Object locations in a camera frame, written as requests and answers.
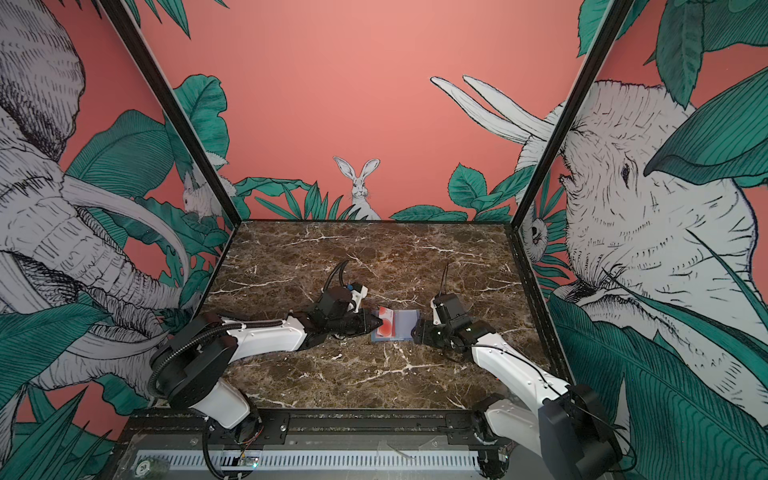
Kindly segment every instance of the black cable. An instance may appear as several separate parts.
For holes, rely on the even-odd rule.
[[[518,360],[520,360],[520,361],[522,361],[522,362],[524,362],[524,363],[528,364],[528,366],[530,366],[531,368],[533,368],[534,370],[536,370],[536,373],[538,373],[538,375],[541,377],[541,381],[542,381],[542,382],[544,382],[544,384],[545,384],[545,385],[549,386],[549,388],[551,388],[551,389],[552,389],[552,392],[555,392],[555,393],[557,393],[559,396],[563,396],[563,395],[564,395],[563,393],[560,393],[560,392],[558,392],[558,391],[557,391],[557,390],[554,388],[554,386],[550,385],[550,384],[549,384],[549,382],[547,382],[547,379],[546,379],[546,378],[544,378],[544,374],[542,374],[542,373],[541,373],[541,369],[540,369],[539,367],[537,367],[537,366],[536,366],[535,364],[533,364],[532,362],[529,362],[527,359],[525,359],[525,358],[523,358],[523,357],[521,357],[521,356],[517,356],[517,355],[515,355],[514,353],[508,352],[507,350],[504,350],[503,348],[500,348],[500,347],[497,347],[497,346],[492,346],[492,345],[472,345],[472,348],[483,348],[483,349],[493,349],[493,350],[498,350],[499,352],[503,352],[503,353],[506,353],[507,355],[509,355],[509,356],[511,356],[511,357],[514,357],[514,358],[516,358],[516,359],[518,359]],[[633,455],[632,455],[632,465],[631,465],[631,466],[629,466],[629,467],[627,467],[627,468],[623,468],[623,469],[621,469],[621,470],[608,470],[608,471],[609,471],[610,473],[624,473],[624,472],[629,472],[630,470],[634,470],[634,468],[637,466],[637,452],[635,451],[634,447],[633,447],[633,446],[632,446],[632,444],[629,442],[629,440],[627,440],[627,437],[625,437],[624,435],[622,435],[622,434],[619,432],[619,429],[618,429],[618,428],[616,428],[615,426],[613,426],[613,425],[611,425],[610,423],[606,422],[605,420],[601,419],[600,417],[598,417],[597,415],[593,414],[592,412],[589,412],[589,411],[587,411],[587,410],[585,410],[585,409],[581,408],[581,407],[580,407],[579,405],[577,405],[576,403],[572,403],[572,405],[573,405],[574,407],[576,407],[577,409],[581,410],[582,412],[586,413],[587,415],[589,415],[589,416],[590,416],[590,417],[592,417],[593,419],[596,419],[596,420],[598,420],[600,423],[602,423],[603,425],[607,426],[607,427],[608,427],[609,429],[611,429],[611,430],[613,431],[613,433],[615,433],[616,435],[619,435],[619,436],[621,437],[621,439],[623,439],[623,440],[624,440],[624,441],[627,443],[627,446],[629,447],[629,449],[630,449],[630,452],[632,452],[632,453],[633,453]]]
[[[443,293],[445,292],[445,282],[446,282],[446,281],[447,281],[447,279],[448,279],[448,266],[449,266],[451,263],[452,263],[452,262],[447,262],[447,263],[445,264],[445,269],[443,269],[443,271],[442,271],[442,280],[440,280],[440,291],[438,292],[437,296],[442,296],[442,295],[443,295]]]
[[[149,391],[150,395],[152,395],[157,399],[167,398],[160,390],[157,389],[157,379],[160,378],[160,374],[163,372],[163,370],[165,370],[165,367],[167,367],[179,355],[199,345],[200,342],[202,342],[205,339],[209,339],[210,337],[216,336],[222,332],[226,332],[227,330],[244,328],[245,325],[251,325],[252,328],[267,328],[270,326],[283,325],[283,321],[282,320],[268,320],[266,322],[265,321],[262,321],[262,322],[238,321],[238,323],[228,323],[225,325],[215,326],[214,328],[207,330],[198,336],[195,336],[192,340],[187,342],[187,344],[185,344],[178,350],[171,353],[165,360],[163,360],[163,362],[160,363],[160,365],[152,369],[152,375],[149,377],[149,381],[147,382],[147,390]]]
[[[208,432],[203,432],[203,461],[205,462],[205,466],[208,468],[208,471],[211,475],[218,478],[219,480],[225,480],[228,478],[233,478],[232,475],[224,476],[223,472],[219,473],[216,470],[216,467],[214,467],[214,463],[210,460],[210,451],[208,450]],[[237,475],[234,476],[234,478],[246,478],[252,470],[246,470],[245,472],[238,472]]]

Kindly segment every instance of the elephant tusk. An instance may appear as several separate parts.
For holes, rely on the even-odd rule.
[[[64,176],[61,195],[72,205],[103,208],[104,210],[138,220],[158,232],[176,250],[184,267],[184,283],[187,282],[190,271],[190,259],[187,251],[184,249],[184,244],[181,243],[176,232],[157,215],[134,201],[68,175]]]

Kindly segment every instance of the pink wall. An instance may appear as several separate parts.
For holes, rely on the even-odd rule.
[[[469,90],[462,75],[471,75],[544,117],[568,96],[583,60],[578,2],[227,4],[188,2],[190,39],[162,9],[161,24],[137,2],[172,86],[191,74],[222,82],[230,133],[222,175],[317,180],[331,199],[345,195],[343,209],[351,181],[333,156],[358,174],[379,158],[366,186],[382,219],[416,204],[464,210],[447,192],[459,163],[480,170],[489,188],[515,168],[521,147],[474,124],[430,77]],[[276,217],[247,202],[252,217]]]

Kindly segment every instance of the black metal frame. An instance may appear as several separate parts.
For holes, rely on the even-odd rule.
[[[571,125],[576,119],[576,115],[579,112],[584,99],[587,98],[589,89],[594,83],[594,79],[598,76],[600,68],[603,66],[603,61],[611,50],[614,44],[614,39],[619,33],[621,26],[624,23],[627,13],[632,6],[633,0],[613,0],[610,8],[603,17],[603,22],[600,26],[600,30],[594,36],[592,46],[587,53],[587,58],[584,60],[584,64],[581,66],[576,83],[571,89],[571,94],[565,102],[563,107],[563,113],[560,115],[557,124],[554,126],[552,136],[547,142],[547,146],[544,149],[544,153],[541,155],[541,159],[538,162],[531,182],[528,184],[528,188],[525,191],[525,195],[518,205],[518,210],[515,212],[515,217],[512,218],[512,228],[519,230],[523,223],[525,214],[534,202],[536,193],[544,183],[544,179],[547,176],[547,172],[552,167],[552,162],[560,154],[560,147],[565,141],[565,136],[568,134],[568,130],[571,129]]]
[[[197,138],[187,115],[176,101],[174,91],[171,90],[163,72],[154,61],[154,57],[149,48],[144,43],[144,37],[136,29],[131,14],[125,9],[121,0],[101,0],[101,6],[107,13],[114,29],[120,35],[125,47],[131,53],[141,73],[144,75],[149,87],[152,89],[157,101],[160,102],[163,111],[168,117],[170,123],[176,129],[184,146],[189,150],[190,156],[200,168],[206,182],[214,191],[216,198],[221,203],[224,214],[229,218],[233,226],[240,224],[240,215],[237,213],[234,203],[230,199],[224,187],[219,181],[219,177],[208,161],[200,140]]]

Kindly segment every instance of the elephant illustration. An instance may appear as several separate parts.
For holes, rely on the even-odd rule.
[[[184,281],[189,259],[160,218],[62,173],[84,88],[80,58],[45,5],[0,0],[0,313],[35,313],[87,293],[113,322],[94,324],[30,383],[51,390],[111,373],[149,398],[148,358],[166,338],[154,310],[179,308],[181,288],[139,271],[88,208],[158,232],[178,252]],[[22,387],[0,411],[0,462],[23,398]]]

